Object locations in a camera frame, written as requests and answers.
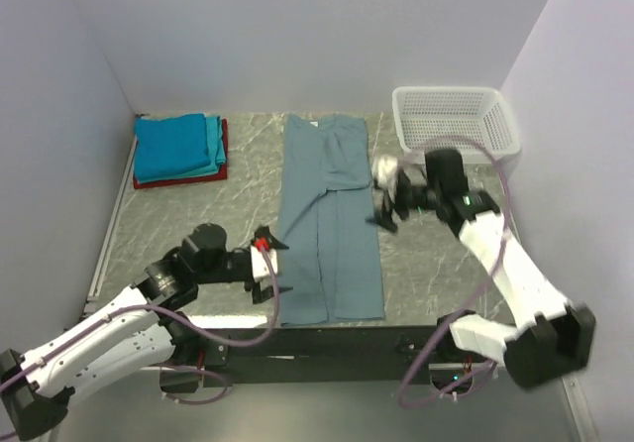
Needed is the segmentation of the grey-blue t-shirt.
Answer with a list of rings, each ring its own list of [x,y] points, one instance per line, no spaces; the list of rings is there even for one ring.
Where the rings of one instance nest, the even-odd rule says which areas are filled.
[[[279,283],[284,326],[384,316],[373,215],[368,130],[362,118],[310,121],[290,114],[284,126],[277,236],[287,245]]]

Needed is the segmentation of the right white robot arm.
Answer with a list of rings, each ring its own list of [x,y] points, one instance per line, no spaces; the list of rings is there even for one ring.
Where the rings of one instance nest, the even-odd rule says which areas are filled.
[[[395,233],[395,217],[410,211],[436,214],[488,272],[513,316],[512,325],[488,320],[463,306],[440,319],[433,336],[408,370],[410,383],[436,350],[448,362],[477,354],[503,365],[523,389],[533,389],[585,369],[596,319],[585,305],[573,305],[543,275],[509,229],[508,217],[483,189],[468,184],[461,153],[452,148],[425,155],[425,181],[411,182],[405,162],[380,156],[371,165],[382,201],[370,218]]]

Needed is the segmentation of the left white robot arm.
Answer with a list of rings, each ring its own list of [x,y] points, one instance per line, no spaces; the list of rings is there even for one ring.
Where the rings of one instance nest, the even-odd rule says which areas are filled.
[[[198,339],[224,348],[265,341],[273,322],[254,339],[228,339],[179,311],[197,298],[199,285],[232,282],[243,283],[253,303],[272,299],[280,306],[285,289],[276,281],[277,255],[287,245],[267,226],[255,231],[247,248],[226,245],[223,227],[199,225],[97,312],[38,348],[2,352],[1,401],[12,436],[39,438],[65,419],[73,403],[140,368],[191,362]]]

